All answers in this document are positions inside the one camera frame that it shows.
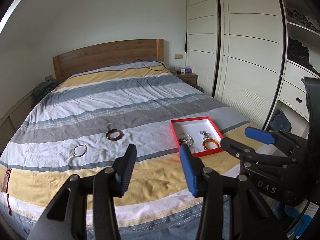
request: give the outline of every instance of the black cable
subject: black cable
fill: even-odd
[[[164,63],[162,63],[161,61],[157,61],[157,60],[142,60],[142,59],[138,59],[138,60],[140,60],[140,61],[145,61],[145,62],[158,62],[158,63],[160,63],[162,66],[164,66],[163,69],[157,70],[157,69],[149,68],[149,67],[147,67],[146,65],[142,64],[144,67],[146,67],[146,68],[148,68],[148,69],[150,69],[150,70],[153,70],[153,71],[164,71],[164,69],[166,68],[168,71],[170,71],[170,70],[164,65]]]
[[[308,209],[308,206],[310,205],[311,202],[311,197],[309,198],[308,202],[306,203],[306,205],[304,206],[302,212],[300,213],[300,215],[297,217],[297,219],[287,228],[287,230],[285,231],[285,233],[289,233],[300,221],[300,219],[302,218],[302,216],[304,215],[304,213],[306,212],[306,210]]]

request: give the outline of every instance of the red leather strap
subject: red leather strap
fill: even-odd
[[[11,174],[11,169],[7,169],[7,171],[5,172],[5,176],[2,184],[2,191],[7,193],[8,210],[9,210],[9,215],[11,216],[12,210],[9,205],[9,194],[8,194],[8,183],[9,183],[10,174]]]

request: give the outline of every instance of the orange bangle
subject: orange bangle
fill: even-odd
[[[208,143],[208,142],[213,142],[213,143],[217,146],[217,148],[219,148],[219,143],[218,143],[216,140],[214,140],[214,139],[206,139],[206,140],[204,140],[203,143],[202,143],[202,147],[204,148],[205,151],[210,151],[210,150],[212,150],[212,149],[209,149],[209,148],[205,145],[205,144]]]

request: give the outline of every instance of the bed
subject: bed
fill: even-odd
[[[128,191],[115,199],[122,239],[195,239],[202,199],[187,189],[170,120],[209,116],[224,136],[260,153],[275,149],[244,136],[255,126],[235,109],[173,76],[164,60],[163,40],[117,41],[53,58],[60,85],[28,115],[0,158],[0,182],[12,168],[8,198],[0,212],[22,239],[28,237],[49,201],[71,174],[91,176],[137,146]],[[109,141],[105,133],[124,136]],[[87,152],[73,155],[77,145]],[[239,161],[226,152],[201,158],[220,174],[235,177]],[[92,198],[87,235],[93,239]]]

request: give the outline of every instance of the red box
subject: red box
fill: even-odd
[[[178,141],[179,134],[187,133],[193,138],[194,149],[196,150],[196,152],[192,154],[194,157],[207,156],[223,151],[221,146],[209,151],[204,151],[202,148],[203,136],[199,134],[200,131],[209,132],[210,138],[219,142],[219,145],[223,138],[217,126],[208,116],[171,120],[170,127],[178,149],[180,149]]]

